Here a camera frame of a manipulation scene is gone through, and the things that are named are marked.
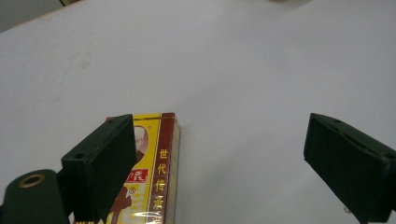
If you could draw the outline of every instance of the white table surface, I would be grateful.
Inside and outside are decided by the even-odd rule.
[[[396,148],[396,2],[85,0],[0,34],[0,198],[107,116],[177,113],[177,224],[358,223],[311,112]],[[392,214],[389,223],[395,223]]]

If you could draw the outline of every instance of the cigarette pack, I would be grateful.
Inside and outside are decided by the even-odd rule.
[[[180,139],[175,113],[134,115],[134,139],[137,163],[106,223],[173,224]]]

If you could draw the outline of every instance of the white background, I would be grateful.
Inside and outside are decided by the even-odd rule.
[[[395,11],[392,0],[85,0],[5,31],[0,198],[19,175],[59,171],[107,116],[173,111],[177,224],[358,223],[304,161],[304,140],[315,112],[396,148]]]

